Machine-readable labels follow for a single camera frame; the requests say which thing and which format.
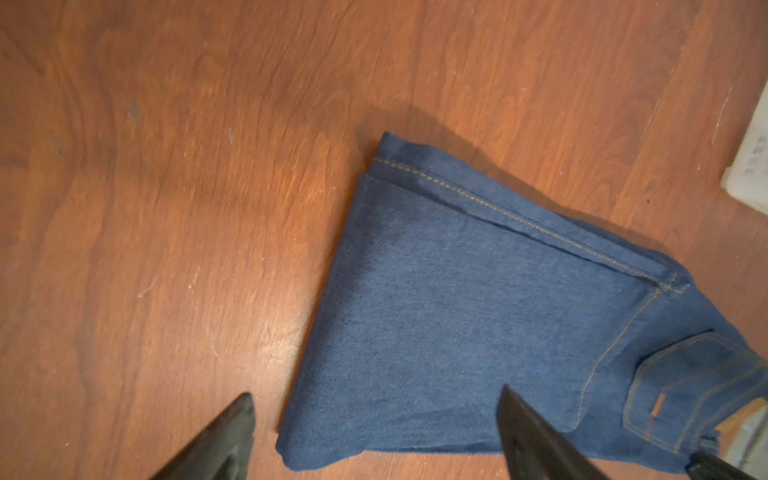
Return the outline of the dark blue denim trousers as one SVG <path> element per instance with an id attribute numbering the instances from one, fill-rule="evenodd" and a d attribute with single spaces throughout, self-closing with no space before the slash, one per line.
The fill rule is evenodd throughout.
<path id="1" fill-rule="evenodd" d="M 767 396 L 767 363 L 663 253 L 381 138 L 351 201 L 276 443 L 498 454 L 520 395 L 583 455 L 680 473 Z"/>

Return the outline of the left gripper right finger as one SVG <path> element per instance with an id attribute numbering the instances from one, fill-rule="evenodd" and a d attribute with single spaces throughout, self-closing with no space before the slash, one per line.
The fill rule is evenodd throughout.
<path id="1" fill-rule="evenodd" d="M 498 401 L 496 423 L 511 479 L 607 479 L 508 385 Z"/>

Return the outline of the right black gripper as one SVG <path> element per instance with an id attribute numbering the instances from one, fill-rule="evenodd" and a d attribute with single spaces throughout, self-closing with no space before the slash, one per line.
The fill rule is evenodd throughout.
<path id="1" fill-rule="evenodd" d="M 685 470 L 691 480 L 756 480 L 755 477 L 703 450 L 690 456 L 690 463 Z"/>

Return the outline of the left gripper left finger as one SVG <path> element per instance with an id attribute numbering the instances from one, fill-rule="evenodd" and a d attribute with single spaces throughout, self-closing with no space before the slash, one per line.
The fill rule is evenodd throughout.
<path id="1" fill-rule="evenodd" d="M 151 479 L 246 479 L 255 426 L 252 395 L 243 392 Z"/>

